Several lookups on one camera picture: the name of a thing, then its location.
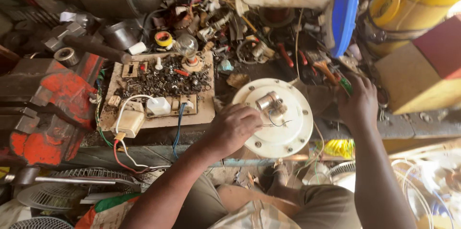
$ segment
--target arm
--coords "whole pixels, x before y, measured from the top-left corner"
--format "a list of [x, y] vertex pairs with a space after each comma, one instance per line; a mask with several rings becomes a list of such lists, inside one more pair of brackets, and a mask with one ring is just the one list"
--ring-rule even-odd
[[261, 127], [261, 115], [251, 107], [237, 104], [223, 109], [204, 137], [191, 145], [136, 201], [120, 229], [171, 228], [202, 172], [240, 149]]
[[377, 90], [369, 79], [347, 75], [354, 90], [338, 95], [339, 114], [355, 141], [355, 207], [363, 228], [415, 229], [412, 211], [395, 179], [377, 130]]

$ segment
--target yellow electrical tape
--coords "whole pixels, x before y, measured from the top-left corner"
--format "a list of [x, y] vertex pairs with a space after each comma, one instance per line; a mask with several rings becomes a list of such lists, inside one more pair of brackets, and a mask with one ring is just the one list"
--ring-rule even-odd
[[155, 41], [158, 45], [166, 47], [173, 42], [173, 38], [169, 32], [158, 32], [155, 34]]

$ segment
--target clear light bulb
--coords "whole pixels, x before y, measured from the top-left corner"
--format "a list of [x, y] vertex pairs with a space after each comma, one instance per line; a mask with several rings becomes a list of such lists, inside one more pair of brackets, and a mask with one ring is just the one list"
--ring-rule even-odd
[[199, 44], [192, 35], [183, 34], [176, 39], [175, 48], [182, 56], [193, 59], [199, 49]]

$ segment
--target pile of screws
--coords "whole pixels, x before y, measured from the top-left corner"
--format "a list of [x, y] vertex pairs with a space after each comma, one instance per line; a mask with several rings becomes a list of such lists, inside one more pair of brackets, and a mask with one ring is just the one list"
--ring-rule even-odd
[[188, 77], [176, 73], [181, 69], [181, 57], [168, 55], [162, 59], [162, 70], [156, 70], [155, 59], [149, 62], [146, 70], [138, 71], [138, 77], [128, 79], [128, 89], [123, 99], [134, 95], [150, 95], [153, 97], [181, 96], [197, 94], [211, 89], [208, 76], [210, 65], [205, 65], [201, 72], [194, 72]]

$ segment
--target hand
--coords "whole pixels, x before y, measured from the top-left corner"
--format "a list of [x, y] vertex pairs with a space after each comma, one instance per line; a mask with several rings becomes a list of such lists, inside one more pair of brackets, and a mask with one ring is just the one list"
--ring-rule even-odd
[[219, 161], [240, 149], [255, 132], [262, 129], [261, 114], [243, 104], [229, 105], [213, 119], [205, 135], [194, 145], [210, 162]]
[[353, 94], [346, 90], [338, 91], [339, 115], [351, 132], [364, 129], [377, 129], [377, 90], [367, 78], [355, 74], [345, 74], [352, 85]]

